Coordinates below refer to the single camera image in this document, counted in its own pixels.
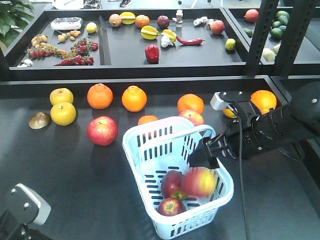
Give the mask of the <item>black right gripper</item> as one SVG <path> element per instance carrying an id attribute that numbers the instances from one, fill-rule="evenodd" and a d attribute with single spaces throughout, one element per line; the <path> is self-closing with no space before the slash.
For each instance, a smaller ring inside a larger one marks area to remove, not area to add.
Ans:
<path id="1" fill-rule="evenodd" d="M 248 116 L 237 103 L 228 106 L 237 112 L 238 123 L 214 138 L 204 137 L 187 158 L 191 168 L 219 168 L 217 158 L 243 158 L 286 148 L 295 143 L 295 118 L 290 104 L 284 104 L 262 115 Z"/>

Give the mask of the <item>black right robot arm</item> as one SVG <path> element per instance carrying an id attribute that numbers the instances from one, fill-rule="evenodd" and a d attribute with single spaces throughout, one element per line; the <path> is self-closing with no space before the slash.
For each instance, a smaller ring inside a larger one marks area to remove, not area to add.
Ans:
<path id="1" fill-rule="evenodd" d="M 211 99 L 215 110 L 230 109 L 238 121 L 229 123 L 215 137 L 203 137 L 187 158 L 190 167 L 218 168 L 218 159 L 249 159 L 320 135 L 320 83 L 301 87 L 289 103 L 262 115 L 248 115 L 239 105 L 251 94 L 216 92 Z"/>

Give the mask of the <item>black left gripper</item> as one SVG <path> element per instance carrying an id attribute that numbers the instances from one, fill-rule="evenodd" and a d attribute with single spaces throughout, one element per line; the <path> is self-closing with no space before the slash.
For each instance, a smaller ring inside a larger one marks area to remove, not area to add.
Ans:
<path id="1" fill-rule="evenodd" d="M 33 219 L 27 210 L 6 209 L 0 217 L 1 240 L 31 240 L 28 224 Z"/>

